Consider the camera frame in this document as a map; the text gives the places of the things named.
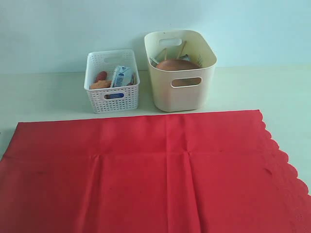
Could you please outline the orange fried chicken piece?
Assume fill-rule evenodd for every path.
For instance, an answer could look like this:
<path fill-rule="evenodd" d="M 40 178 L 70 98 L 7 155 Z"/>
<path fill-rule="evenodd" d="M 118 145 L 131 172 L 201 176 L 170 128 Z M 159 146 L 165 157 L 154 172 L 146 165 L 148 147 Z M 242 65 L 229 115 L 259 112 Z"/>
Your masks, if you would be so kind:
<path fill-rule="evenodd" d="M 93 83 L 90 86 L 90 89 L 103 89 L 103 88 L 110 88 L 111 87 L 111 81 L 107 81 L 107 80 L 99 80 L 95 83 Z"/>

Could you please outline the pale blue ceramic bowl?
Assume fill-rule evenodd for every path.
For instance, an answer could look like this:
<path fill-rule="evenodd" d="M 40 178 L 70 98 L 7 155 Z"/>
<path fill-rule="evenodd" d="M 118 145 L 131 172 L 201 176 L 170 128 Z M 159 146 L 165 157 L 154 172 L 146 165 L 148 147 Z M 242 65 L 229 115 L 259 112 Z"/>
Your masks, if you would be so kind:
<path fill-rule="evenodd" d="M 159 65 L 159 63 L 160 63 L 158 60 L 156 60 L 156 59 L 153 58 L 153 57 L 150 57 L 149 60 L 150 60 L 150 63 L 151 63 L 151 65 L 152 65 L 153 67 L 157 67 L 157 66 Z"/>

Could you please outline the stainless steel cup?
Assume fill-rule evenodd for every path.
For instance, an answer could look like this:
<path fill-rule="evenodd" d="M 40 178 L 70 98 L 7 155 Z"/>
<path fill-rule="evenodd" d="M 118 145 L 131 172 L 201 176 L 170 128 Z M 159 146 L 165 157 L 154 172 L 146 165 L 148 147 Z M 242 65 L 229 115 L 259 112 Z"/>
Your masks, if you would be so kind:
<path fill-rule="evenodd" d="M 180 59 L 180 60 L 185 60 L 185 61 L 190 61 L 190 57 L 189 57 L 187 54 L 185 54 L 185 55 L 179 57 L 179 59 Z"/>

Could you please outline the blue white milk carton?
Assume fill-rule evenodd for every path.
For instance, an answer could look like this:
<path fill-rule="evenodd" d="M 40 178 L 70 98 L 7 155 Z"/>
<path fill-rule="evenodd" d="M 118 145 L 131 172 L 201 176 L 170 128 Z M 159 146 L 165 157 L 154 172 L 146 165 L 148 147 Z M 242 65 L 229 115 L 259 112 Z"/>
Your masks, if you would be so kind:
<path fill-rule="evenodd" d="M 133 70 L 130 67 L 117 66 L 114 70 L 111 87 L 123 87 L 131 85 Z"/>

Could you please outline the red scalloped table cloth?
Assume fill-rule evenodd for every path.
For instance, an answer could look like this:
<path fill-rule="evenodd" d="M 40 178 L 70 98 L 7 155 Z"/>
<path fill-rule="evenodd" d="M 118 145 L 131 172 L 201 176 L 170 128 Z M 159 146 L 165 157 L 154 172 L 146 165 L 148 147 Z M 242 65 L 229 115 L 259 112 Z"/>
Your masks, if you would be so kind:
<path fill-rule="evenodd" d="M 308 233 L 311 198 L 258 110 L 20 122 L 3 233 Z"/>

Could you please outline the cream plastic bin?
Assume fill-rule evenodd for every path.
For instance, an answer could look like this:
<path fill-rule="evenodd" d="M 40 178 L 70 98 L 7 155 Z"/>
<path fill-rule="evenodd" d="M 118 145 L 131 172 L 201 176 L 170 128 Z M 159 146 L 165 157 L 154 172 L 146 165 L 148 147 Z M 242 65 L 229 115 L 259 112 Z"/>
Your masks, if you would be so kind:
<path fill-rule="evenodd" d="M 164 71 L 153 67 L 149 58 L 159 62 L 164 59 L 164 49 L 167 48 L 167 60 L 177 59 L 183 41 L 186 45 L 182 55 L 187 54 L 190 61 L 199 69 L 182 71 Z M 214 75 L 217 57 L 204 37 L 190 30 L 173 30 L 152 32 L 144 38 L 148 68 L 156 107 L 165 112 L 194 110 L 203 106 L 209 94 Z M 200 77 L 201 83 L 193 86 L 172 87 L 174 79 Z"/>

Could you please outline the brown wooden plate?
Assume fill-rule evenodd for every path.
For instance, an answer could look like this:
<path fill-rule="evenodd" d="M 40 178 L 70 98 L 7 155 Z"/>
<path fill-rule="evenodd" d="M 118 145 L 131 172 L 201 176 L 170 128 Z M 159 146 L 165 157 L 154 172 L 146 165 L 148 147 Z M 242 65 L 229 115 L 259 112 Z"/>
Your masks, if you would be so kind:
<path fill-rule="evenodd" d="M 168 59 L 160 62 L 158 65 L 156 65 L 156 68 L 164 71 L 182 71 L 182 70 L 199 69 L 200 67 L 191 61 L 180 59 Z M 200 77 L 174 79 L 171 85 L 172 87 L 193 86 L 200 84 L 201 80 L 202 79 Z"/>

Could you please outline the red sausage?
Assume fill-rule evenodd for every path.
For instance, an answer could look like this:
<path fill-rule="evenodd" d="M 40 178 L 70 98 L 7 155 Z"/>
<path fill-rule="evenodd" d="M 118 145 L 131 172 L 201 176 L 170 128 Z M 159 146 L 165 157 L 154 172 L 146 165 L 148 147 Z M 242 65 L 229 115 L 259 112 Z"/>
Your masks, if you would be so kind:
<path fill-rule="evenodd" d="M 100 73 L 97 74 L 95 78 L 95 82 L 98 81 L 105 81 L 107 78 L 107 72 L 106 71 L 101 71 Z"/>

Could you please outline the white woven plastic basket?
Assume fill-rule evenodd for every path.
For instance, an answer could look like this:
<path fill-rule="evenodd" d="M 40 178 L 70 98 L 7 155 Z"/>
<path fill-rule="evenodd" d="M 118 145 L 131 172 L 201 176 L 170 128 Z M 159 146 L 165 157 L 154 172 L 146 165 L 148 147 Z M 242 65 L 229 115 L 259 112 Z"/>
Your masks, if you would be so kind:
<path fill-rule="evenodd" d="M 135 85 L 90 89 L 101 71 L 107 72 L 107 81 L 112 81 L 117 66 L 130 67 L 136 74 Z M 138 88 L 140 84 L 138 68 L 133 50 L 112 50 L 91 52 L 87 56 L 84 89 L 93 111 L 99 113 L 133 110 L 138 107 Z"/>

